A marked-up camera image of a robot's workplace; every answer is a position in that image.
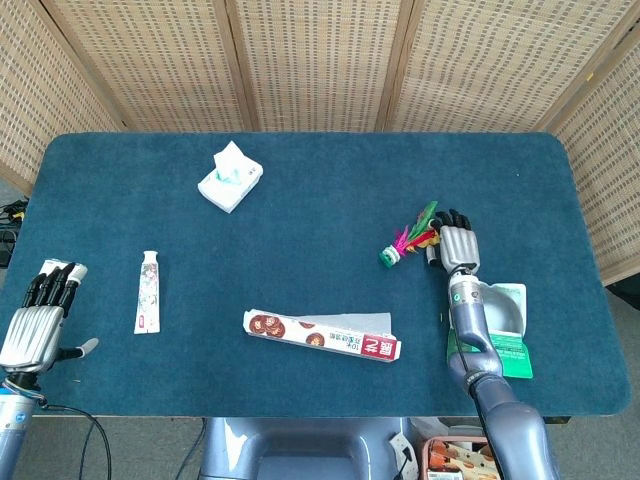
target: white packaging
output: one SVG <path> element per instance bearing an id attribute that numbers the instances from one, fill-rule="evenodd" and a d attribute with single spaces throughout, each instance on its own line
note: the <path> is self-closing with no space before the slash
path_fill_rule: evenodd
<path id="1" fill-rule="evenodd" d="M 244 313 L 243 327 L 249 335 L 265 340 L 382 362 L 400 358 L 402 346 L 388 333 L 389 313 L 291 317 L 254 309 Z"/>
<path id="2" fill-rule="evenodd" d="M 231 213 L 262 176 L 262 166 L 246 157 L 229 142 L 213 156 L 216 168 L 199 184 L 200 193 L 227 213 Z"/>

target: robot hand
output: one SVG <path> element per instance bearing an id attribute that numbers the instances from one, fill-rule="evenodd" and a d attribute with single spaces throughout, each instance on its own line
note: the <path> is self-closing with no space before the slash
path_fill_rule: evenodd
<path id="1" fill-rule="evenodd" d="M 87 355 L 98 344 L 91 339 L 76 348 L 58 348 L 64 319 L 87 268 L 84 265 L 47 260 L 9 324 L 0 366 L 9 374 L 5 386 L 17 390 L 37 389 L 37 375 L 54 362 Z"/>
<path id="2" fill-rule="evenodd" d="M 471 223 L 464 215 L 455 210 L 437 212 L 431 221 L 431 226 L 440 234 L 440 257 L 436 248 L 429 246 L 426 249 L 427 261 L 434 267 L 442 267 L 449 274 L 458 268 L 466 268 L 471 273 L 476 273 L 480 268 L 480 254 L 478 253 L 478 241 L 476 234 L 471 230 Z"/>
<path id="3" fill-rule="evenodd" d="M 449 357 L 454 381 L 466 392 L 478 376 L 502 376 L 502 362 L 487 329 L 478 279 L 473 275 L 480 267 L 476 235 L 469 219 L 455 210 L 436 213 L 432 227 L 440 234 L 440 258 L 434 247 L 427 247 L 429 265 L 449 273 L 449 305 L 451 324 L 458 352 Z M 471 352 L 465 345 L 477 348 Z"/>
<path id="4" fill-rule="evenodd" d="M 560 478 L 540 414 L 518 401 L 502 377 L 484 315 L 475 273 L 480 266 L 478 243 L 464 215 L 450 210 L 436 213 L 433 228 L 440 233 L 440 256 L 426 250 L 429 265 L 449 273 L 449 308 L 458 351 L 449 357 L 454 381 L 475 401 L 485 433 L 504 480 Z M 463 343 L 475 347 L 471 352 Z"/>

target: robot finger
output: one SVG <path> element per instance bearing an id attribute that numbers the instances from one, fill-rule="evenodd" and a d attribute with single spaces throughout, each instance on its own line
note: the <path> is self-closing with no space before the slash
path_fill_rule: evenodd
<path id="1" fill-rule="evenodd" d="M 429 245 L 427 248 L 424 249 L 424 256 L 425 256 L 425 260 L 427 261 L 427 264 L 430 267 L 440 268 L 444 270 L 444 266 L 442 265 L 442 261 L 440 260 L 438 255 L 439 248 L 440 247 L 434 247 L 432 245 Z"/>
<path id="2" fill-rule="evenodd" d="M 471 222 L 466 217 L 466 215 L 461 215 L 461 217 L 462 217 L 462 228 L 464 228 L 465 230 L 471 230 Z"/>
<path id="3" fill-rule="evenodd" d="M 53 271 L 47 275 L 47 278 L 44 279 L 42 285 L 40 286 L 40 291 L 38 292 L 38 296 L 36 297 L 35 306 L 39 307 L 45 304 L 49 293 L 51 292 L 51 288 L 53 287 L 53 282 L 56 277 L 60 273 L 60 269 L 58 267 L 54 268 Z"/>
<path id="4" fill-rule="evenodd" d="M 429 228 L 433 228 L 436 232 L 440 233 L 440 228 L 442 227 L 442 222 L 437 218 L 432 218 L 429 220 Z"/>
<path id="5" fill-rule="evenodd" d="M 47 278 L 47 274 L 41 273 L 31 280 L 27 293 L 24 295 L 24 300 L 22 301 L 23 308 L 32 307 L 35 304 L 38 291 L 40 290 L 40 286 L 42 285 L 42 282 L 44 282 L 45 278 Z"/>
<path id="6" fill-rule="evenodd" d="M 453 219 L 453 226 L 458 228 L 463 228 L 464 225 L 462 222 L 462 215 L 460 215 L 458 211 L 454 210 L 453 208 L 449 210 L 449 212 L 451 212 L 451 218 Z"/>
<path id="7" fill-rule="evenodd" d="M 56 276 L 51 292 L 47 297 L 47 305 L 60 306 L 60 297 L 64 291 L 64 287 L 67 283 L 67 278 L 76 267 L 75 263 L 67 264 Z"/>
<path id="8" fill-rule="evenodd" d="M 436 212 L 436 217 L 440 219 L 443 226 L 453 227 L 453 222 L 451 221 L 451 217 L 447 212 Z"/>

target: colorful feather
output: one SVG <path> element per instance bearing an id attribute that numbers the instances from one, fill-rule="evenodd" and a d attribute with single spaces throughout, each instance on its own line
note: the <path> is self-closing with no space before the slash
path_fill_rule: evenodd
<path id="1" fill-rule="evenodd" d="M 396 233 L 396 239 L 393 244 L 380 253 L 380 258 L 387 267 L 395 265 L 407 252 L 415 253 L 416 248 L 425 248 L 439 242 L 438 233 L 429 227 L 429 222 L 434 216 L 437 205 L 438 202 L 430 202 L 420 212 L 411 230 L 407 225 L 402 232 Z"/>

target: blue felt tablecloth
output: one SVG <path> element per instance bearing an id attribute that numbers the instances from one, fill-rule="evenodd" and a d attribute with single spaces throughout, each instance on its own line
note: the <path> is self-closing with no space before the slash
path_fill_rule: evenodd
<path id="1" fill-rule="evenodd" d="M 264 167 L 231 214 L 196 184 L 230 140 Z M 96 414 L 467 415 L 445 363 L 445 276 L 378 252 L 427 201 L 467 214 L 481 279 L 528 288 L 544 415 L 606 414 L 630 386 L 562 145 L 532 134 L 72 134 L 49 146 L 0 306 L 1 331 L 49 257 L 82 262 L 63 343 L 97 336 L 41 384 Z M 133 335 L 142 252 L 159 251 L 161 328 Z M 251 308 L 391 312 L 385 364 L 246 335 Z"/>

